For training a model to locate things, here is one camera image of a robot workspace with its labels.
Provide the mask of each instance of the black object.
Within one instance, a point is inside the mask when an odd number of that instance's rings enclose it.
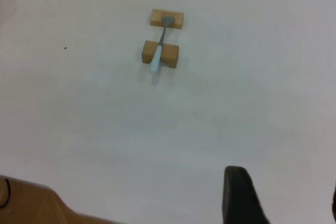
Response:
[[[336,188],[334,192],[334,197],[332,199],[332,206],[331,206],[332,214],[334,215],[334,219],[336,221]]]
[[[7,196],[6,202],[5,202],[2,206],[0,206],[0,209],[6,207],[6,206],[8,205],[9,200],[11,199],[11,194],[12,194],[11,189],[10,189],[10,188],[11,188],[11,187],[10,187],[11,185],[9,184],[8,179],[5,178],[5,181],[6,181],[6,184],[7,184],[8,196]]]
[[[224,224],[270,224],[245,168],[228,166],[224,172]]]

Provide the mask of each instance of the spoon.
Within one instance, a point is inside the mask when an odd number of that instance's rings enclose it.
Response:
[[[159,62],[160,62],[161,53],[162,53],[164,35],[166,34],[167,26],[173,24],[175,22],[175,18],[173,16],[165,16],[165,17],[162,17],[162,22],[164,24],[164,29],[161,35],[160,42],[158,46],[156,47],[155,54],[151,62],[150,71],[152,73],[156,73],[159,69]]]

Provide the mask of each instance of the wooden block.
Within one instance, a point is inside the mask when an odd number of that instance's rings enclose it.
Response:
[[[159,43],[146,40],[142,49],[142,62],[150,63],[154,57],[156,47]],[[176,68],[180,47],[176,45],[163,44],[161,61],[166,63],[170,68]]]
[[[173,16],[175,18],[175,23],[171,24],[169,28],[182,29],[184,13],[170,12],[168,10],[158,10],[153,9],[151,17],[151,26],[162,26],[162,17],[164,16]]]

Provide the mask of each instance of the white surface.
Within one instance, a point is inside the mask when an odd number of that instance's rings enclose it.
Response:
[[[141,63],[185,13],[177,69]],[[272,223],[334,223],[335,0],[0,0],[0,174],[127,224],[222,223],[245,166]]]

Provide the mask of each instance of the white handle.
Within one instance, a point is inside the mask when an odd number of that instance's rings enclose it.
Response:
[[[155,50],[155,54],[154,54],[154,57],[152,59],[152,62],[151,62],[150,70],[151,70],[152,73],[156,73],[159,69],[161,52],[162,52],[162,46],[158,45],[156,50]]]

